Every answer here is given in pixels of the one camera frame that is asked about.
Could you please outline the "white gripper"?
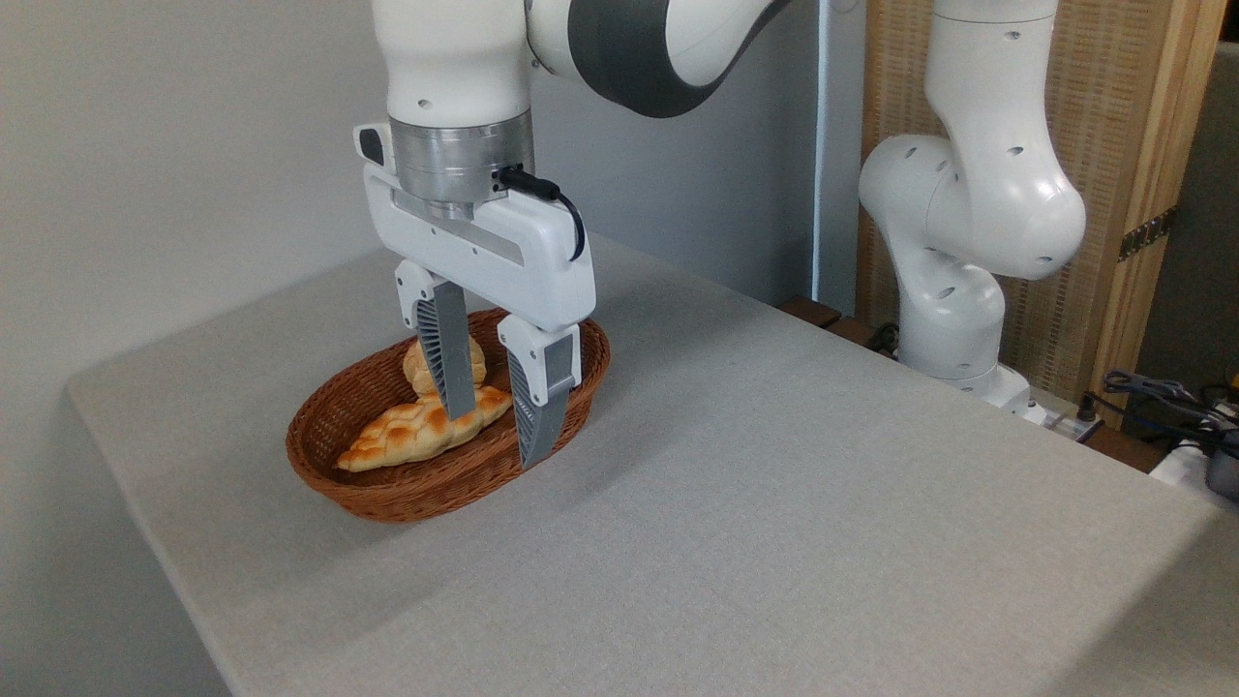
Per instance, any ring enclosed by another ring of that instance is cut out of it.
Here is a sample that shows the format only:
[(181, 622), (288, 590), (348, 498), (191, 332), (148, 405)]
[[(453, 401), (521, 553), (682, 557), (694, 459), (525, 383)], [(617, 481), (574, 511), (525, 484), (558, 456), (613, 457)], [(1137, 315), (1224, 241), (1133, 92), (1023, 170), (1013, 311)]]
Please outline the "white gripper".
[(403, 319), (416, 331), (447, 415), (476, 409), (465, 288), (512, 313), (499, 323), (499, 340), (522, 465), (536, 465), (553, 454), (569, 392), (581, 383), (580, 327), (571, 323), (596, 306), (591, 253), (576, 255), (570, 212), (510, 193), (478, 204), (470, 220), (434, 215), (396, 180), (389, 125), (359, 125), (353, 136), (368, 158), (363, 180), (375, 232), (406, 258), (395, 272)]

